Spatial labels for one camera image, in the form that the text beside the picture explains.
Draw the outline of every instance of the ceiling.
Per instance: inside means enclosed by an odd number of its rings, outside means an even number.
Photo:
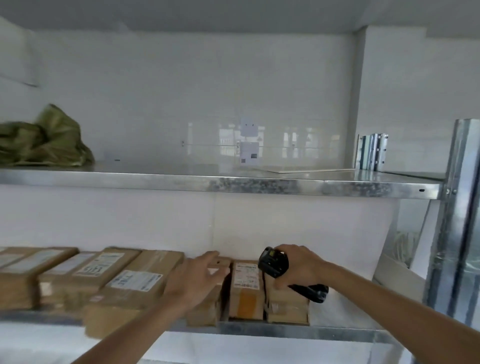
[[[426,26],[480,38],[480,0],[0,0],[29,29],[350,33],[364,25]]]

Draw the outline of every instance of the black handheld scanner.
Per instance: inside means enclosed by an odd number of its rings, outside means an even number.
[[[265,274],[278,278],[288,269],[288,257],[284,252],[268,246],[258,259],[258,268]],[[323,284],[315,284],[308,287],[292,284],[289,287],[310,301],[317,303],[325,301],[328,293],[328,287]]]

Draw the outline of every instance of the forearm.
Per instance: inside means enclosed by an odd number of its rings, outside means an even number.
[[[113,332],[72,364],[137,363],[183,313],[183,305],[178,300],[164,296],[150,310]]]
[[[346,296],[388,330],[422,364],[480,363],[480,333],[427,306],[328,264],[319,272],[327,284]]]

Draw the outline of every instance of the olive green bag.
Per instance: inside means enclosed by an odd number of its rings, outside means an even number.
[[[94,163],[82,143],[80,125],[55,105],[35,123],[0,123],[0,166],[83,166]]]

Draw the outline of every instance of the lower shelf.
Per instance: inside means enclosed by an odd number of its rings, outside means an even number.
[[[42,311],[0,311],[0,321],[42,325],[81,326],[79,319],[52,315]],[[201,334],[264,336],[271,338],[334,340],[351,342],[391,343],[390,335],[383,329],[336,328],[269,324],[255,321],[219,321],[216,327],[189,327],[185,320],[178,320],[169,331]]]

